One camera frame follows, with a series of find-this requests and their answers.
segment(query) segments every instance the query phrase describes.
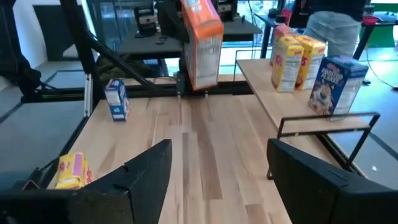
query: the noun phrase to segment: black metal frame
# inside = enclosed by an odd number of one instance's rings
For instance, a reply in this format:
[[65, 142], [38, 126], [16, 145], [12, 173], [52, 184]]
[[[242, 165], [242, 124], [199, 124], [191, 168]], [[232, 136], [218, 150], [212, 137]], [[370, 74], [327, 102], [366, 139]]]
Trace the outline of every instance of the black metal frame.
[[[334, 130], [322, 130], [322, 131], [299, 131], [299, 132], [290, 132], [283, 133], [282, 130], [284, 128], [284, 124], [286, 121], [297, 121], [297, 120], [309, 120], [309, 119], [330, 119], [330, 118], [347, 118], [347, 117], [363, 117], [363, 116], [372, 116], [371, 121], [369, 122], [369, 126], [365, 128], [345, 128], [345, 129], [334, 129]], [[336, 147], [337, 153], [332, 153], [331, 155], [335, 158], [335, 160], [339, 163], [339, 165], [348, 171], [355, 172], [358, 175], [362, 175], [362, 173], [353, 166], [353, 161], [355, 157], [358, 155], [359, 150], [361, 149], [363, 143], [371, 132], [373, 126], [376, 124], [378, 119], [380, 118], [380, 114], [376, 112], [370, 113], [350, 113], [350, 114], [334, 114], [334, 115], [311, 115], [311, 116], [294, 116], [294, 117], [286, 117], [280, 120], [277, 139], [283, 137], [291, 137], [291, 136], [303, 136], [303, 135], [316, 135], [318, 138], [324, 138], [326, 134], [330, 133], [344, 133], [344, 132], [352, 132], [352, 131], [363, 131], [361, 138], [358, 143], [355, 145], [355, 148], [349, 158], [347, 158], [344, 153], [338, 150]], [[267, 179], [272, 180], [271, 171], [268, 169], [267, 171]]]

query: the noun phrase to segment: cereal box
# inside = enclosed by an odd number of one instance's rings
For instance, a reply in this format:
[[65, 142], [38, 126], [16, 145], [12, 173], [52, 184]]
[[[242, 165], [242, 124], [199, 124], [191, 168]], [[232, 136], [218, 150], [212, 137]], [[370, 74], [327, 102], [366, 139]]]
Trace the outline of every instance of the cereal box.
[[184, 55], [194, 90], [217, 85], [224, 25], [210, 0], [181, 0], [189, 44]]
[[272, 68], [272, 84], [279, 92], [294, 90], [304, 48], [292, 36], [279, 40], [275, 52], [275, 65]]
[[105, 95], [113, 121], [126, 121], [129, 113], [129, 98], [124, 81], [117, 78], [111, 79], [105, 87]]
[[348, 113], [367, 72], [368, 66], [352, 58], [323, 58], [309, 107], [320, 115]]
[[298, 35], [292, 28], [288, 27], [286, 24], [278, 25], [274, 29], [274, 39], [272, 40], [272, 52], [271, 52], [271, 60], [269, 64], [274, 66], [275, 63], [275, 52], [279, 43], [279, 39], [284, 37], [285, 35], [293, 36]]
[[56, 189], [80, 189], [93, 181], [93, 174], [82, 152], [60, 157]]
[[298, 90], [311, 89], [325, 54], [326, 44], [307, 35], [297, 36], [296, 40], [303, 46], [304, 54], [295, 87]]

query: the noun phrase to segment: wooden tabletop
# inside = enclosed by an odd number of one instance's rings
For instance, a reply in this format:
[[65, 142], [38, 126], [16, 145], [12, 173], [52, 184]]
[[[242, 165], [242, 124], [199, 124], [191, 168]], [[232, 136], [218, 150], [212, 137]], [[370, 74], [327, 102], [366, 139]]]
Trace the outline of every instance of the wooden tabletop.
[[[267, 141], [276, 132], [254, 95], [136, 98], [130, 105], [127, 122], [115, 123], [101, 100], [70, 150], [85, 154], [96, 179], [171, 139], [160, 224], [291, 224], [274, 182], [266, 179]], [[315, 137], [284, 141], [335, 164]]]
[[[293, 93], [278, 93], [275, 91], [271, 83], [269, 59], [238, 60], [238, 65], [276, 129], [279, 129], [282, 118], [316, 115], [307, 106], [311, 90], [295, 90]], [[359, 117], [345, 118], [339, 121], [307, 119], [286, 121], [282, 133], [332, 131], [367, 128], [368, 126], [368, 123]]]

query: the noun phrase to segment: small blue box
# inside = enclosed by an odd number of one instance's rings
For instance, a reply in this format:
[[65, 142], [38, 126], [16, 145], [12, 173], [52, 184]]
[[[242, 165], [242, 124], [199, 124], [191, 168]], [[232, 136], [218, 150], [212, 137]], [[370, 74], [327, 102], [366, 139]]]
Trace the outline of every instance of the small blue box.
[[368, 69], [353, 58], [323, 58], [308, 105], [320, 115], [348, 113]]
[[129, 112], [129, 99], [124, 81], [117, 78], [111, 79], [105, 87], [105, 95], [113, 121], [126, 121]]

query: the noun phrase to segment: yellow cereal box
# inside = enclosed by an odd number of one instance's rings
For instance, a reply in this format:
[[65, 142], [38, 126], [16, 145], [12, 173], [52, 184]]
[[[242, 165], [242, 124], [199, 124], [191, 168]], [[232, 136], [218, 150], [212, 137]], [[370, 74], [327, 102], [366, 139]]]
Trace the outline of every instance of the yellow cereal box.
[[55, 189], [80, 189], [93, 181], [93, 174], [82, 152], [60, 157]]
[[294, 91], [304, 48], [292, 36], [281, 37], [275, 52], [272, 84], [276, 91]]
[[296, 89], [312, 89], [319, 66], [325, 54], [326, 44], [307, 35], [300, 35], [296, 40], [304, 47], [304, 54], [296, 80]]

